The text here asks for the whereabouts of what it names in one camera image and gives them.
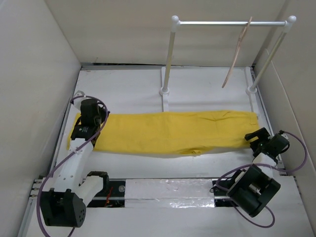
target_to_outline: metal frame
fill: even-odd
[[[172,52],[173,52],[175,34],[179,26],[246,26],[248,24],[248,22],[246,21],[180,21],[178,16],[173,16],[171,20],[172,20],[172,27],[171,27],[170,39],[169,39],[168,56],[167,56],[165,73],[164,73],[164,81],[163,81],[162,88],[160,89],[160,94],[164,100],[167,100],[166,97],[170,93],[168,84],[169,84],[169,75],[170,75],[170,68],[171,68],[171,61],[172,61]],[[272,22],[267,22],[267,21],[255,22],[254,21],[250,23],[250,26],[283,27],[283,31],[281,32],[279,38],[276,40],[276,43],[274,44],[273,49],[271,50],[271,54],[269,55],[266,62],[264,63],[256,80],[251,86],[247,88],[246,90],[247,94],[256,93],[258,91],[256,87],[261,79],[262,74],[266,71],[268,65],[270,64],[275,53],[277,52],[277,49],[281,45],[286,34],[290,31],[295,21],[296,21],[296,17],[290,16],[287,18],[286,21],[275,21],[275,22],[274,21]]]

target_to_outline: wooden stick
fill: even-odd
[[[234,60],[233,60],[233,63],[231,65],[231,67],[229,68],[229,71],[227,73],[227,76],[225,78],[225,81],[222,85],[222,88],[224,88],[224,86],[226,85],[229,77],[231,76],[232,72],[233,72],[233,68],[235,66],[235,63],[237,61],[237,57],[238,57],[238,54],[239,54],[239,51],[240,51],[240,47],[241,47],[241,42],[243,40],[243,38],[245,37],[248,29],[249,29],[249,26],[250,26],[250,22],[252,20],[252,17],[250,17],[249,21],[248,21],[248,24],[242,29],[240,35],[239,35],[239,38],[238,38],[238,43],[237,43],[237,47],[236,47],[236,51],[235,51],[235,55],[234,55]]]

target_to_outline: yellow cloth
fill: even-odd
[[[134,154],[201,154],[217,147],[249,146],[259,129],[252,112],[206,111],[110,114],[95,151]]]

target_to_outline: red wire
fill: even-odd
[[[111,187],[110,192],[109,192],[109,194],[107,195],[107,201],[105,202],[104,207],[106,207],[107,204],[109,203],[109,197],[111,196],[112,190],[113,190],[113,187]]]

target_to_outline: horizontal metal rod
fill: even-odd
[[[285,26],[286,21],[252,21],[250,26]],[[246,26],[247,21],[180,21],[180,26]]]

